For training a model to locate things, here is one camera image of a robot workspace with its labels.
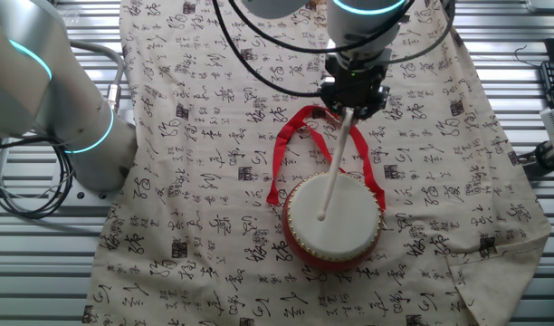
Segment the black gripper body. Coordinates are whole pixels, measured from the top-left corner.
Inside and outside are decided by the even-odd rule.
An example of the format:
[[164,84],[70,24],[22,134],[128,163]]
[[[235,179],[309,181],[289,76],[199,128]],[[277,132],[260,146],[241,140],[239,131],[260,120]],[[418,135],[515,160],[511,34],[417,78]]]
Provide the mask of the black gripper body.
[[325,69],[330,74],[320,86],[320,97],[328,106],[384,108],[389,88],[382,86],[387,66],[375,65],[356,72],[343,68],[335,56],[328,56]]

